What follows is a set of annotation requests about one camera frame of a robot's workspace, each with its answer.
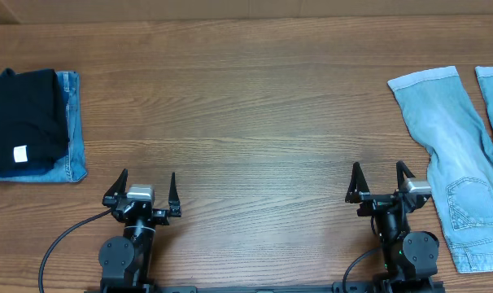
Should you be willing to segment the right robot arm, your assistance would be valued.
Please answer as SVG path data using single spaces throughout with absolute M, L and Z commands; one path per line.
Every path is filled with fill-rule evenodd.
M 438 272 L 439 240 L 428 231 L 412 232 L 407 215 L 422 208 L 431 198 L 430 184 L 420 180 L 407 165 L 396 163 L 397 188 L 390 194 L 370 191 L 360 164 L 352 166 L 351 180 L 345 197 L 347 203 L 357 203 L 358 216 L 368 216 L 379 246 L 357 259 L 346 269 L 341 290 L 348 292 L 347 278 L 353 268 L 365 258 L 381 252 L 385 272 L 375 274 L 370 282 L 359 285 L 366 292 L 444 292 L 442 282 L 432 277 Z

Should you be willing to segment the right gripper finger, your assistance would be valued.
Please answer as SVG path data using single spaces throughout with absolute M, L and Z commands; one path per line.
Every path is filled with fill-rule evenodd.
M 355 162 L 352 167 L 351 180 L 346 194 L 347 202 L 362 202 L 370 196 L 369 187 L 365 180 L 359 162 Z
M 414 178 L 415 176 L 402 160 L 399 160 L 396 163 L 396 175 L 398 190 L 410 191 L 410 179 Z

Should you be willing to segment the light blue denim jeans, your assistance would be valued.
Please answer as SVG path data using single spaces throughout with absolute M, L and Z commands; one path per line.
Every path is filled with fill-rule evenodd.
M 493 129 L 493 67 L 476 67 Z M 459 273 L 493 272 L 493 142 L 455 67 L 388 82 L 411 137 L 430 154 L 427 180 Z

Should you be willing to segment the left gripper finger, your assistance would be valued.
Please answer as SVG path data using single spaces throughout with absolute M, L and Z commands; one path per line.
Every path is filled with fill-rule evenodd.
M 172 173 L 169 193 L 168 193 L 168 204 L 170 208 L 179 208 L 180 200 L 177 193 L 177 184 L 176 184 L 176 174 Z
M 104 199 L 117 199 L 120 197 L 126 188 L 126 183 L 128 179 L 128 169 L 124 168 L 117 178 L 117 180 L 111 185 L 111 187 L 104 194 Z

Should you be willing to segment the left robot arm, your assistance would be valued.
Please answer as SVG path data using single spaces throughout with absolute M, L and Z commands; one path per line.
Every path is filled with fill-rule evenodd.
M 155 208 L 155 188 L 150 185 L 126 186 L 128 171 L 103 196 L 103 205 L 124 224 L 121 236 L 109 238 L 100 248 L 98 261 L 103 272 L 101 292 L 159 292 L 149 277 L 156 227 L 168 225 L 168 219 L 181 216 L 176 176 L 171 176 L 168 207 Z

